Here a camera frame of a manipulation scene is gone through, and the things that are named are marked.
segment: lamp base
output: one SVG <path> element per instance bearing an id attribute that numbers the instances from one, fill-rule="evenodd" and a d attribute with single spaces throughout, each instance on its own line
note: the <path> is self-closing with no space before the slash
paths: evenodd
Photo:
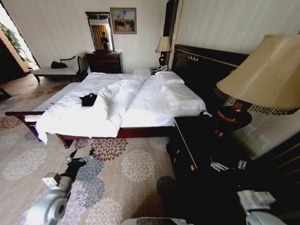
<path id="1" fill-rule="evenodd" d="M 252 121 L 247 109 L 250 103 L 236 100 L 232 106 L 224 106 L 217 113 L 215 133 L 223 137 L 226 133 L 241 129 Z"/>
<path id="2" fill-rule="evenodd" d="M 158 59 L 159 61 L 159 68 L 163 67 L 165 65 L 165 57 L 166 57 L 166 52 L 161 52 L 160 57 Z"/>

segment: beige lamp shade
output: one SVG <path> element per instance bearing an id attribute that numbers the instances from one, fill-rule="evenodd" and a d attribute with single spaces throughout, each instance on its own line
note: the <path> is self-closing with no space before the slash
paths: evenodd
<path id="1" fill-rule="evenodd" d="M 266 35 L 217 88 L 259 106 L 300 108 L 300 35 Z"/>
<path id="2" fill-rule="evenodd" d="M 170 47 L 170 40 L 169 37 L 161 37 L 159 39 L 159 43 L 158 46 L 156 48 L 156 52 L 160 53 L 160 52 L 169 52 L 171 51 L 171 47 Z"/>

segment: framed painting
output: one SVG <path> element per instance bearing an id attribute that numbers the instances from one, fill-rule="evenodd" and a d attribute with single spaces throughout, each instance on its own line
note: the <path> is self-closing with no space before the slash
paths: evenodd
<path id="1" fill-rule="evenodd" d="M 136 8 L 111 8 L 114 34 L 136 34 Z"/>

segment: carpet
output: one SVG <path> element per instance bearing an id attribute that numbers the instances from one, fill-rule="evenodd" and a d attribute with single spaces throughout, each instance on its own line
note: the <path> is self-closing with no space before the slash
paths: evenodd
<path id="1" fill-rule="evenodd" d="M 167 216 L 168 197 L 175 185 L 166 152 L 167 137 L 74 141 L 65 149 L 56 135 L 39 142 L 6 111 L 36 108 L 68 82 L 33 75 L 2 84 L 11 98 L 0 103 L 0 218 L 2 225 L 26 224 L 28 209 L 47 194 L 42 177 L 63 173 L 66 156 L 77 150 L 94 159 L 78 171 L 61 225 L 117 225 L 129 218 Z"/>

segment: wall socket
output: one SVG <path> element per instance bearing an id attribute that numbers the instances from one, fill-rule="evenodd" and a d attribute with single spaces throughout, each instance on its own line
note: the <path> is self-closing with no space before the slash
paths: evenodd
<path id="1" fill-rule="evenodd" d="M 247 126 L 243 127 L 241 129 L 241 131 L 246 135 L 249 136 L 250 134 L 252 134 L 255 131 L 255 127 L 253 127 L 252 125 L 248 124 Z"/>
<path id="2" fill-rule="evenodd" d="M 267 138 L 265 138 L 263 135 L 258 135 L 254 138 L 253 142 L 258 147 L 262 148 L 269 142 L 269 140 Z"/>

